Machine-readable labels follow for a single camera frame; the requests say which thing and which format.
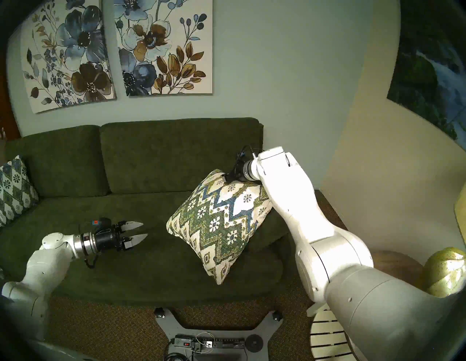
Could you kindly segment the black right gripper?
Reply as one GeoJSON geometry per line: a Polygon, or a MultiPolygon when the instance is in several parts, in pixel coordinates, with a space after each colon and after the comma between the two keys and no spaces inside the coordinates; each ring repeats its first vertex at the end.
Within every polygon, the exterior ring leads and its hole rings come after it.
{"type": "Polygon", "coordinates": [[[231,171],[224,174],[224,181],[232,183],[234,181],[246,182],[248,179],[244,175],[245,161],[236,161],[231,171]]]}

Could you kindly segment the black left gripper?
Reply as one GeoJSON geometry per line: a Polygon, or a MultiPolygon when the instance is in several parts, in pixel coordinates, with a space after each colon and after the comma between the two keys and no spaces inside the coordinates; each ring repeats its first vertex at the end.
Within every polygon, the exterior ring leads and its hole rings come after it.
{"type": "Polygon", "coordinates": [[[125,231],[143,226],[136,221],[121,221],[121,225],[100,225],[93,233],[94,244],[98,253],[108,249],[117,251],[129,250],[145,240],[148,234],[138,234],[130,237],[121,237],[125,231]]]}

